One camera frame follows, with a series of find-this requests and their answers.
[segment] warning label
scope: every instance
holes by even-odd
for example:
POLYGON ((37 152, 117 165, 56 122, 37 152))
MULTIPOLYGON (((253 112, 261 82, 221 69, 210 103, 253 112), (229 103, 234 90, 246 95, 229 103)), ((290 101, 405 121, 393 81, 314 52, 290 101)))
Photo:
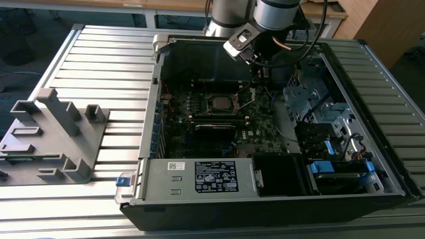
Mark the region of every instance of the warning label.
POLYGON ((199 193, 238 192, 234 161, 195 162, 199 193))

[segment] table leg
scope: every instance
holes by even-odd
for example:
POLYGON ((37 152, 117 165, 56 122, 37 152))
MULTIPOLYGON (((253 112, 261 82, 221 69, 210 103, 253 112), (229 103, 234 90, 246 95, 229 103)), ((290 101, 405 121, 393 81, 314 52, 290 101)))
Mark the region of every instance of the table leg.
MULTIPOLYGON (((310 20, 314 24, 320 24, 321 22, 321 18, 320 17, 310 17, 310 20)), ((340 26, 340 23, 341 23, 341 19, 338 18, 328 18, 325 20, 325 29, 321 33, 321 36, 322 38, 332 38, 337 29, 338 29, 338 26, 340 26)))
POLYGON ((59 10, 49 10, 48 12, 51 13, 51 16, 53 17, 53 19, 59 19, 60 18, 59 10))
POLYGON ((338 18, 330 18, 329 24, 322 32, 321 37, 332 38, 334 33, 337 32, 338 26, 341 24, 341 19, 338 18))
POLYGON ((148 28, 157 28, 157 13, 155 9, 144 9, 145 19, 147 19, 147 27, 148 28))

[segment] metal table surface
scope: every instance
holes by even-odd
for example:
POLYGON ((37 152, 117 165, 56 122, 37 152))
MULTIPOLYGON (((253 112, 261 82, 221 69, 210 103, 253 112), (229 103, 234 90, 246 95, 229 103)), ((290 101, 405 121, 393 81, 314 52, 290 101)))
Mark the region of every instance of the metal table surface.
MULTIPOLYGON (((297 238, 300 233, 305 238, 374 234, 416 238, 425 233, 425 201, 340 224, 149 233, 136 229, 113 200, 115 179, 121 172, 136 170, 153 68, 151 43, 160 32, 199 34, 105 26, 76 26, 71 31, 29 100, 40 87, 52 87, 60 99, 73 101, 77 107, 99 104, 112 110, 93 178, 84 185, 0 187, 0 238, 280 238, 281 234, 297 238)), ((353 40, 322 41, 332 46, 393 147, 425 187, 422 113, 368 46, 353 40)))

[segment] metal bracket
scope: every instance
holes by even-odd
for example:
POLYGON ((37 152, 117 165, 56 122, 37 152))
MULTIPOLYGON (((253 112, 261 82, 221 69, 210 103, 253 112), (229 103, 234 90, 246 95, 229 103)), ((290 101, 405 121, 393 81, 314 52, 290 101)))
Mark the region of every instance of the metal bracket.
POLYGON ((346 110, 349 110, 346 103, 325 103, 321 107, 321 120, 336 120, 346 110))
POLYGON ((316 91, 302 87, 285 87, 282 93, 292 112, 302 112, 308 100, 318 99, 316 91))

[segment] black cable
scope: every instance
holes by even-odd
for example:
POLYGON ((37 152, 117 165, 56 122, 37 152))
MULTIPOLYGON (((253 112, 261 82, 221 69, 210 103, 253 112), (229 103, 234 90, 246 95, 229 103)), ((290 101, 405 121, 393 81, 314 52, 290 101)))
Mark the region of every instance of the black cable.
POLYGON ((293 64, 297 64, 300 61, 302 61, 304 58, 306 57, 308 53, 310 52, 313 46, 316 45, 318 37, 320 37, 320 34, 321 34, 322 30, 324 30, 325 20, 326 20, 326 12, 328 12, 328 0, 324 0, 324 11, 322 11, 322 15, 321 15, 321 22, 320 22, 317 35, 314 37, 314 40, 313 40, 309 48, 306 49, 306 51, 304 52, 302 56, 296 61, 285 63, 285 64, 281 64, 281 65, 269 65, 269 64, 264 64, 264 63, 257 62, 257 61, 254 62, 254 64, 257 66, 266 67, 266 68, 282 68, 282 67, 292 66, 293 64))
POLYGON ((308 38, 310 37, 309 36, 309 23, 308 23, 308 20, 305 18, 305 15, 304 15, 304 11, 302 11, 302 7, 300 6, 298 8, 300 10, 300 13, 301 13, 301 16, 302 16, 302 20, 305 21, 305 41, 302 43, 302 45, 297 48, 292 48, 290 51, 300 51, 305 48, 306 44, 308 44, 308 38))
POLYGON ((204 13, 205 13, 204 30, 206 30, 206 27, 208 27, 208 13, 209 13, 209 11, 210 11, 210 4, 212 4, 212 0, 205 0, 205 9, 204 9, 204 13))
POLYGON ((360 135, 358 133, 353 133, 353 134, 349 136, 348 140, 345 141, 344 150, 342 150, 342 154, 341 154, 341 161, 342 161, 344 158, 345 158, 346 150, 348 150, 348 147, 350 146, 350 141, 352 141, 352 139, 353 139, 356 136, 358 136, 358 135, 360 135))
POLYGON ((330 97, 330 93, 328 93, 324 98, 320 99, 317 104, 310 108, 310 110, 306 112, 306 114, 302 116, 301 122, 306 119, 306 117, 314 113, 314 111, 318 109, 318 107, 325 103, 326 99, 330 97))

